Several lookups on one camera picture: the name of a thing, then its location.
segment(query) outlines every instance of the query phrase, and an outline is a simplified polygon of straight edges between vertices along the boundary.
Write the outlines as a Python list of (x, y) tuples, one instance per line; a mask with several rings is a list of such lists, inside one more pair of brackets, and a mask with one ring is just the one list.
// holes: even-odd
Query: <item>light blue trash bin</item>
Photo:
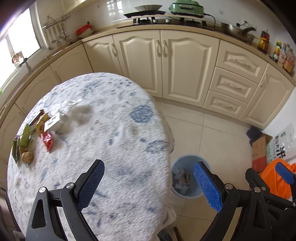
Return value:
[(172, 176), (175, 168), (178, 168), (178, 169), (183, 168), (184, 171), (189, 172), (190, 174), (190, 187), (185, 195), (179, 194), (172, 186), (172, 191), (177, 196), (185, 199), (194, 199), (204, 195), (193, 174), (194, 165), (199, 161), (202, 161), (207, 166), (207, 168), (211, 170), (211, 167), (206, 162), (206, 160), (203, 159), (201, 156), (198, 156), (195, 154), (187, 154), (187, 155), (180, 156), (172, 164)]

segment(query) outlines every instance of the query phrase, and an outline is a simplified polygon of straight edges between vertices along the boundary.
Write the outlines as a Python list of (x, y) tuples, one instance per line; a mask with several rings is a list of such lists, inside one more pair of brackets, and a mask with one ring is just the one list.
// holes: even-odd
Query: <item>orange cloth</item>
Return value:
[(276, 172), (275, 167), (278, 162), (281, 162), (290, 172), (296, 172), (296, 163), (290, 165), (283, 159), (277, 158), (267, 165), (261, 173), (261, 178), (270, 188), (270, 192), (285, 199), (289, 199), (292, 195), (291, 187), (284, 179)]

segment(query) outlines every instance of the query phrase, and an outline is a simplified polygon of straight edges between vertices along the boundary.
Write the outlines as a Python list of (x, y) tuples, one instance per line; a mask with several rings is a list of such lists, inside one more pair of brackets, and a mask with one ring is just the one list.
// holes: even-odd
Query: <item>round table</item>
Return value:
[[(93, 233), (100, 241), (152, 240), (166, 218), (170, 143), (153, 98), (140, 86), (109, 73), (75, 77), (45, 95), (18, 134), (40, 109), (52, 111), (65, 100), (78, 99), (78, 112), (52, 133), (50, 152), (38, 138), (30, 165), (9, 158), (8, 195), (18, 225), (25, 235), (40, 187), (62, 188), (101, 159), (105, 174), (82, 210)], [(68, 240), (75, 240), (60, 209)]]

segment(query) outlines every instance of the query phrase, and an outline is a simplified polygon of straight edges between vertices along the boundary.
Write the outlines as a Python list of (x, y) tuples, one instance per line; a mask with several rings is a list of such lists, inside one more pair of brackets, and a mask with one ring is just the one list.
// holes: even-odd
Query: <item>blue gripper pad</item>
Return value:
[(288, 184), (294, 183), (294, 174), (290, 172), (282, 163), (276, 164), (276, 172), (284, 179)]
[(222, 208), (221, 193), (199, 163), (194, 165), (193, 172), (194, 177), (200, 185), (205, 197), (207, 198), (207, 202), (209, 203), (210, 207), (216, 209), (217, 212), (219, 212)]
[(83, 208), (88, 207), (91, 199), (98, 188), (99, 183), (105, 172), (105, 165), (102, 161), (96, 166), (88, 180), (85, 182), (79, 193), (77, 208), (81, 212)]

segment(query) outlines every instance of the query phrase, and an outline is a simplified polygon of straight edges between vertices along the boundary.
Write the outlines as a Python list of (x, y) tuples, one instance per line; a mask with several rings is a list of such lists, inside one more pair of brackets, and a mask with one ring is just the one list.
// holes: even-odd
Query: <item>utensil rack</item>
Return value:
[(59, 24), (61, 22), (66, 21), (67, 19), (69, 19), (71, 16), (70, 15), (64, 15), (61, 16), (60, 18), (57, 19), (53, 19), (51, 16), (47, 16), (47, 24), (44, 24), (42, 27), (42, 30), (48, 29), (56, 24)]

